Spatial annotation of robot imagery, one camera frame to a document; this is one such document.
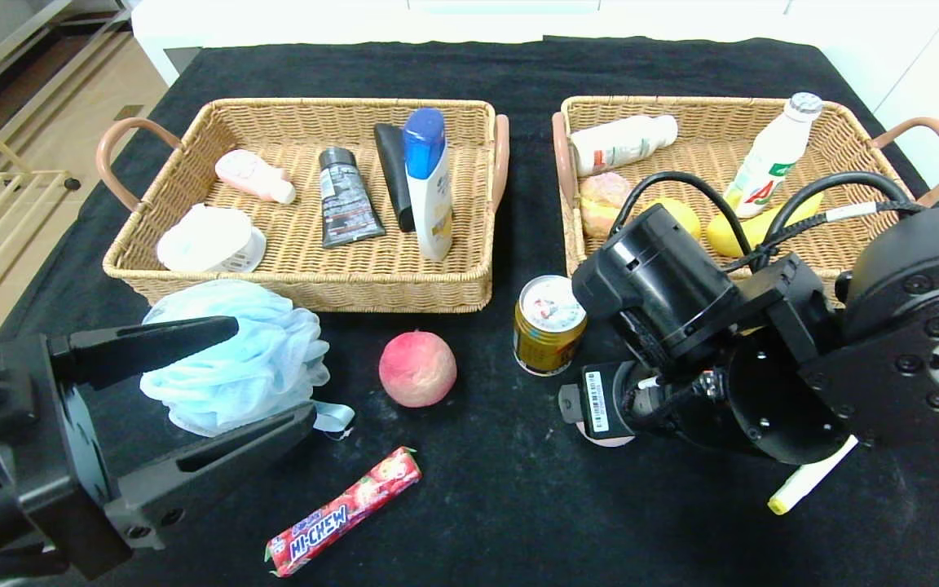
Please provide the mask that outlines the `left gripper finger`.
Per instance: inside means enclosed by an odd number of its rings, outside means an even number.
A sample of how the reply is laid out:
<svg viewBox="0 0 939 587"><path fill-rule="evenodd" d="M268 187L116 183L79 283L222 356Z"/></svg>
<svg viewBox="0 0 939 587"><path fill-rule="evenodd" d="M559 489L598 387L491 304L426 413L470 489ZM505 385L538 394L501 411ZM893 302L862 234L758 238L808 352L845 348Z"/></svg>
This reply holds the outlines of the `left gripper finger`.
<svg viewBox="0 0 939 587"><path fill-rule="evenodd" d="M308 438L315 405L295 408L202 439L119 477L119 495L105 506L108 520L133 549L164 549L183 525L208 514Z"/></svg>
<svg viewBox="0 0 939 587"><path fill-rule="evenodd" d="M212 348L238 331L238 319L231 316L130 324L53 338L48 351L60 382L102 390Z"/></svg>

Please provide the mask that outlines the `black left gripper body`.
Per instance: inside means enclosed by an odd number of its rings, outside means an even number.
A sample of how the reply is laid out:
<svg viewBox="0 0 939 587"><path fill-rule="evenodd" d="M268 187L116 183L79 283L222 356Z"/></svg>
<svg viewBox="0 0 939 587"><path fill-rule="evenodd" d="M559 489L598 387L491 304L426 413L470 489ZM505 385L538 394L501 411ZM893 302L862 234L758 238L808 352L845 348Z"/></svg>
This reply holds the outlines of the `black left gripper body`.
<svg viewBox="0 0 939 587"><path fill-rule="evenodd" d="M16 339L0 364L0 579L104 575L133 557L104 507L116 496L92 419L53 373L49 338Z"/></svg>

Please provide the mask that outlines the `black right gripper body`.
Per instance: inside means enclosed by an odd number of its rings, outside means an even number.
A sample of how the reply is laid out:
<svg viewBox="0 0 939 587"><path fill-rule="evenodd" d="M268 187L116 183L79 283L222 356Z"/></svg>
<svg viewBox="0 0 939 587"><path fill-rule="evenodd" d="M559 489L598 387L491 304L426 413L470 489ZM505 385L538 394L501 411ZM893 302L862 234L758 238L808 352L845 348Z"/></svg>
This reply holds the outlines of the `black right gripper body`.
<svg viewBox="0 0 939 587"><path fill-rule="evenodd" d="M586 439L635 439L625 400L638 382L636 361L585 365L579 397Z"/></svg>

